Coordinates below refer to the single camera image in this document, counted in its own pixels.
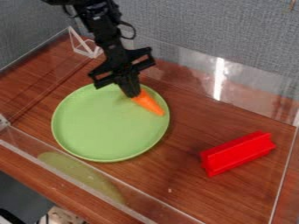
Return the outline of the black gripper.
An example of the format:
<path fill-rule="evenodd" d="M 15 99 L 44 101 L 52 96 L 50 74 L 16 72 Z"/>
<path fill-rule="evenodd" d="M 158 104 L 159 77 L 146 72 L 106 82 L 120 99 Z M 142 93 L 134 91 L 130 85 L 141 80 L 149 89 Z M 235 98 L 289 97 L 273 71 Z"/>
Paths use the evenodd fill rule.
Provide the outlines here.
<path fill-rule="evenodd" d="M 96 44 L 102 47 L 107 59 L 88 73 L 95 88 L 118 84 L 129 98 L 138 97 L 142 92 L 139 74 L 155 65 L 153 48 L 127 50 L 120 40 L 98 41 Z"/>

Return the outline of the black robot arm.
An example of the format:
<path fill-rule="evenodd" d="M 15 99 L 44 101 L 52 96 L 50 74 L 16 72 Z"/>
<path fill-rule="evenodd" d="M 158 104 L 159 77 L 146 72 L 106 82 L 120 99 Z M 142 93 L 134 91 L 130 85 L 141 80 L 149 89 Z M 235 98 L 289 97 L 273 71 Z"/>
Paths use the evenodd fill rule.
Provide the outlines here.
<path fill-rule="evenodd" d="M 95 88 L 116 84 L 129 98 L 142 93 L 139 74 L 155 65 L 153 48 L 126 49 L 126 37 L 120 25 L 135 27 L 122 20 L 119 5 L 114 0 L 42 0 L 48 5 L 59 5 L 71 18 L 79 18 L 88 32 L 94 34 L 96 46 L 107 57 L 106 61 L 88 73 Z"/>

